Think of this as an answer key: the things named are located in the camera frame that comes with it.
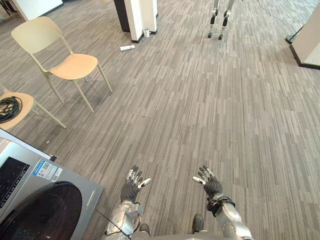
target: cable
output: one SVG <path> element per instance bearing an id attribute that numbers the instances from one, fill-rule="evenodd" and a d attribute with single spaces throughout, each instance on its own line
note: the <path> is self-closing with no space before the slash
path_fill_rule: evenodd
<path id="1" fill-rule="evenodd" d="M 125 234 L 125 233 L 124 233 L 113 221 L 111 221 L 107 216 L 105 216 L 102 212 L 98 211 L 97 209 L 96 209 L 96 211 L 97 211 L 99 214 L 101 214 L 105 219 L 107 219 L 110 223 L 112 223 L 113 225 L 115 225 L 117 229 L 119 229 L 119 231 L 116 231 L 116 232 L 113 232 L 113 233 L 110 233 L 110 234 L 106 234 L 107 231 L 105 231 L 105 232 L 104 232 L 104 235 L 105 235 L 106 237 L 107 237 L 107 236 L 110 236 L 110 235 L 113 235 L 113 234 L 123 233 L 124 235 L 126 235 L 126 236 L 131 240 L 131 237 L 130 237 L 129 235 Z"/>
<path id="2" fill-rule="evenodd" d="M 2 99 L 0 101 L 0 124 L 14 119 L 21 112 L 21 109 L 22 101 L 19 97 L 9 96 Z"/>

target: beige plastic chair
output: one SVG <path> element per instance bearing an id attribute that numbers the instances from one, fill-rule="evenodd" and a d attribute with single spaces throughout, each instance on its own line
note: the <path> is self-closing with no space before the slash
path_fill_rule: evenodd
<path id="1" fill-rule="evenodd" d="M 22 109 L 21 112 L 12 120 L 9 120 L 4 123 L 0 123 L 0 128 L 7 130 L 12 128 L 16 124 L 18 124 L 24 117 L 30 112 L 34 112 L 36 115 L 39 115 L 35 110 L 32 109 L 34 105 L 37 105 L 41 110 L 43 110 L 46 114 L 48 114 L 53 120 L 55 120 L 61 127 L 64 129 L 66 126 L 60 122 L 55 116 L 53 116 L 48 110 L 46 110 L 42 105 L 40 105 L 34 98 L 28 94 L 21 93 L 21 92 L 10 92 L 4 86 L 0 84 L 0 88 L 3 90 L 3 94 L 0 96 L 0 101 L 7 97 L 18 97 L 22 101 Z"/>
<path id="2" fill-rule="evenodd" d="M 57 95 L 62 103 L 64 103 L 63 99 L 57 92 L 55 86 L 52 84 L 50 79 L 50 75 L 55 75 L 59 78 L 70 80 L 76 89 L 79 91 L 81 97 L 88 105 L 90 110 L 94 112 L 84 93 L 81 91 L 79 85 L 76 80 L 84 78 L 86 81 L 90 73 L 98 66 L 100 73 L 112 92 L 112 88 L 101 69 L 98 59 L 94 56 L 86 55 L 86 54 L 75 54 L 72 52 L 69 44 L 64 39 L 61 34 L 59 27 L 48 17 L 42 16 L 27 22 L 22 23 L 17 26 L 12 32 L 12 37 L 16 42 L 33 58 L 36 62 L 40 70 L 42 71 L 45 79 L 49 83 L 53 92 Z M 51 68 L 50 70 L 44 69 L 44 67 L 40 64 L 40 62 L 34 56 L 35 53 L 40 52 L 45 49 L 57 39 L 61 39 L 66 48 L 69 50 L 70 55 L 63 60 L 59 65 Z"/>

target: washing machine door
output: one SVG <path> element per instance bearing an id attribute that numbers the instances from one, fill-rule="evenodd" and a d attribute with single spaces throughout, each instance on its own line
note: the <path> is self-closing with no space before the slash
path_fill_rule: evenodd
<path id="1" fill-rule="evenodd" d="M 49 184 L 21 202 L 0 224 L 0 240 L 69 240 L 82 209 L 70 182 Z"/>

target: chair seat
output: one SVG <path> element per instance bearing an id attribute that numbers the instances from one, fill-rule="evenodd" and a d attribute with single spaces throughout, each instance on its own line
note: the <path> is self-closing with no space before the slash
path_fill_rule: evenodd
<path id="1" fill-rule="evenodd" d="M 6 92 L 2 96 L 0 96 L 0 100 L 8 98 L 8 97 L 18 97 L 22 101 L 22 109 L 21 112 L 12 120 L 0 123 L 0 128 L 7 130 L 12 128 L 14 125 L 18 124 L 31 110 L 34 104 L 34 98 L 28 94 L 20 93 L 20 92 Z"/>
<path id="2" fill-rule="evenodd" d="M 89 75 L 97 66 L 98 59 L 86 54 L 70 54 L 59 65 L 50 69 L 50 73 L 66 80 L 76 80 Z"/>

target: washing machine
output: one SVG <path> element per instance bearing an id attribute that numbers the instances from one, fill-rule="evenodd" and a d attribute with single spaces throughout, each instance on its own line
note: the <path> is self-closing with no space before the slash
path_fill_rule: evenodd
<path id="1" fill-rule="evenodd" d="M 102 190 L 0 129 L 0 240 L 81 240 Z"/>

